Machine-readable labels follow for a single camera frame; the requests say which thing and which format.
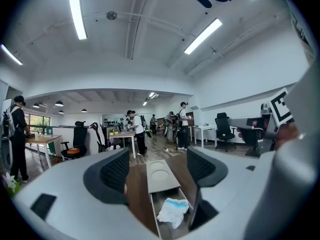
ceiling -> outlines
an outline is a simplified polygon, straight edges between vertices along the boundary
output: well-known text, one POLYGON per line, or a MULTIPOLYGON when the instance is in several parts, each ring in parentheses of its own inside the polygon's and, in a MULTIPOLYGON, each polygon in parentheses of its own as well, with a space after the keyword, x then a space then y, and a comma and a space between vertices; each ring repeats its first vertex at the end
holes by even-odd
MULTIPOLYGON (((3 41, 23 66, 19 67, 3 53, 0 60, 24 74, 32 74, 48 60, 83 50, 94 54, 116 53, 133 60, 149 58, 188 75, 203 60, 211 59, 214 63, 225 58, 289 15, 283 0, 211 2, 212 8, 206 9, 195 0, 81 0, 87 39, 79 40, 69 0, 25 0, 3 41), (117 12, 116 20, 106 18, 109 11, 117 12), (184 54, 195 36, 215 18, 223 26, 192 54, 184 54)), ((96 92, 81 93, 89 100, 101 98, 96 92)), ((86 99, 75 92, 67 94, 75 101, 86 99)), ((110 99, 104 91, 101 94, 110 99)), ((126 100, 126 92, 118 95, 120 100, 126 100)), ((142 96, 134 99, 143 100, 142 96)))
MULTIPOLYGON (((59 92, 56 94, 45 95, 41 97, 31 98, 26 100, 26 107, 33 108, 34 103, 42 103, 49 107, 55 107, 57 101, 62 101, 64 105, 69 106, 74 103, 81 102, 113 102, 113 103, 130 103, 142 106, 145 99, 149 96, 148 91, 136 91, 136 90, 87 90, 81 89, 76 91, 59 92)), ((169 100, 173 97, 168 93, 157 93, 158 97, 150 99, 149 105, 155 105, 157 103, 169 100)))

black office chair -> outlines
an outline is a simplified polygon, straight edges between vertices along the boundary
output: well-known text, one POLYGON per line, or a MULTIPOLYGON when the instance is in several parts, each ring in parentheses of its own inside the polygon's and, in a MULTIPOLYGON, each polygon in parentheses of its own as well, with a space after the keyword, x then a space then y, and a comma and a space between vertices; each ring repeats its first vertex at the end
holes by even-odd
POLYGON ((228 152, 228 140, 235 137, 235 129, 232 128, 232 133, 230 130, 230 125, 228 123, 229 116, 226 113, 218 113, 216 115, 215 123, 217 126, 216 137, 225 142, 225 152, 228 152))
POLYGON ((73 130, 73 147, 75 149, 80 149, 80 152, 75 154, 68 154, 69 150, 68 143, 69 141, 61 142, 61 144, 65 145, 65 150, 61 151, 61 155, 68 159, 76 159, 81 158, 87 153, 87 148, 85 146, 85 140, 87 137, 88 128, 84 128, 84 122, 75 122, 76 128, 73 130))

black pants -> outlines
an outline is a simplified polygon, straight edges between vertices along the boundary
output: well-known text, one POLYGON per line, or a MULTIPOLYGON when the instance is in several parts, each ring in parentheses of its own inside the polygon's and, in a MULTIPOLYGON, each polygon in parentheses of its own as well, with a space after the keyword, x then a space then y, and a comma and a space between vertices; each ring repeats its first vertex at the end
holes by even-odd
POLYGON ((152 130, 152 134, 153 135, 157 134, 156 125, 155 124, 151 124, 151 130, 152 130))
POLYGON ((188 126, 181 126, 179 134, 178 146, 186 149, 189 146, 188 126))
POLYGON ((146 153, 145 132, 136 134, 136 142, 138 144, 138 150, 141 155, 146 153))
POLYGON ((20 170, 22 180, 25 181, 29 178, 27 174, 27 164, 26 164, 26 140, 25 135, 22 132, 16 132, 14 136, 10 138, 12 145, 12 166, 10 175, 14 176, 15 179, 18 178, 18 172, 20 170))

floor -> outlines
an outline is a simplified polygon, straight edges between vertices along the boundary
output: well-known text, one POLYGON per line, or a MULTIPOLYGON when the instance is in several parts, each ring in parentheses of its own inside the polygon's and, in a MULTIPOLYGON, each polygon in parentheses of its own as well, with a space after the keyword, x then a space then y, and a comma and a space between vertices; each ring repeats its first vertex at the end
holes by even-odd
MULTIPOLYGON (((152 138, 146 137, 145 141, 148 147, 145 156, 137 156, 136 159, 133 159, 133 154, 130 152, 130 171, 126 180, 127 198, 130 211, 149 230, 157 234, 152 205, 148 195, 147 168, 145 163, 148 161, 165 159, 174 176, 181 184, 181 190, 192 205, 194 205, 196 200, 197 187, 187 169, 186 151, 177 151, 176 143, 166 141, 163 136, 155 135, 152 136, 152 138)), ((199 141, 196 146, 200 147, 201 142, 199 141)), ((206 149, 215 150, 214 142, 205 142, 204 146, 206 149)), ((230 145, 228 154, 244 156, 247 148, 247 146, 243 145, 237 145, 236 148, 235 146, 230 145)), ((218 142, 217 151, 223 153, 225 152, 223 143, 218 142)), ((26 150, 25 156, 27 171, 28 175, 31 177, 31 180, 34 180, 49 168, 44 155, 41 156, 40 161, 36 152, 26 150)), ((0 174, 4 175, 6 172, 7 170, 3 166, 2 160, 0 159, 0 174)), ((23 184, 20 179, 20 185, 21 188, 24 188, 28 185, 28 183, 23 184)))

white flower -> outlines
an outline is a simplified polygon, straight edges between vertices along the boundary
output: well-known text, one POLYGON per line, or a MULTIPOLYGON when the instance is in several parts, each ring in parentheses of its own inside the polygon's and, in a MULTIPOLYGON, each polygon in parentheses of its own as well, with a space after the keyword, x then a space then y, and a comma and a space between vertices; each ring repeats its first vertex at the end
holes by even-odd
POLYGON ((15 176, 10 176, 10 174, 7 172, 5 176, 2 175, 2 178, 4 179, 8 188, 12 188, 12 190, 13 187, 16 188, 16 184, 14 183, 15 176))

